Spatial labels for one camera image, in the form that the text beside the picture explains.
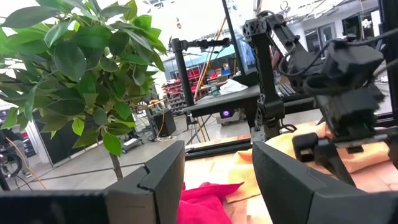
purple light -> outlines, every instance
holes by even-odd
[[[223,115],[224,115],[225,117],[229,117],[229,111],[223,111]]]

black speaker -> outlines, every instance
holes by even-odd
[[[159,137],[166,137],[172,135],[175,131],[175,122],[173,113],[171,110],[167,109],[164,112],[164,124],[162,127],[163,122],[163,113],[158,113],[153,116],[155,124],[157,126],[157,131],[160,132]]]

red cloth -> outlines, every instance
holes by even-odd
[[[223,208],[225,196],[242,185],[203,183],[197,189],[185,190],[183,185],[177,224],[232,224]]]

orange cloth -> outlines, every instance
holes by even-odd
[[[322,123],[318,126],[304,125],[296,132],[281,134],[280,136],[268,140],[266,144],[295,158],[292,138],[296,135],[306,133],[317,133],[320,137],[330,135],[330,132],[326,129],[325,123]],[[346,150],[338,150],[341,160],[343,161],[349,173],[353,173],[367,166],[389,160],[389,148],[384,142],[363,145],[363,149],[363,153],[351,155],[348,154]],[[232,184],[244,182],[244,184],[239,188],[238,191],[227,196],[226,201],[228,203],[261,194],[257,185],[256,176],[254,174],[251,153],[251,149],[247,151],[239,151],[233,157],[233,165],[228,173],[228,183]],[[308,163],[308,166],[325,174],[330,174],[329,171],[327,171],[324,167],[317,166],[313,162]]]

floor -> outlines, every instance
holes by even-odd
[[[378,86],[386,94],[386,100],[381,104],[381,109],[378,113],[388,113],[391,111],[388,85],[380,84]],[[228,138],[249,133],[249,127],[246,122],[242,121],[236,124],[221,126],[217,124],[216,116],[217,114],[211,115],[206,122],[206,130],[211,139]],[[318,110],[311,110],[287,115],[284,123],[300,124],[316,121],[321,117],[322,115]],[[185,117],[175,117],[175,123],[177,130],[173,134],[173,139],[162,142],[146,141],[144,145],[137,146],[127,154],[123,154],[119,159],[123,175],[130,174],[142,163],[163,151],[174,141],[184,140],[188,142],[191,139],[191,132],[190,130],[186,131]],[[198,143],[199,139],[194,138],[192,144]],[[46,189],[103,189],[116,181],[116,176],[112,170],[111,159],[102,145],[56,168],[51,167],[49,164],[42,164],[38,155],[29,158],[29,162],[32,170],[39,176],[41,183]],[[29,183],[29,187],[32,189],[44,189],[44,186],[40,182],[35,181],[34,177],[23,179]],[[8,179],[7,181],[11,189],[29,190],[29,187],[21,179]]]

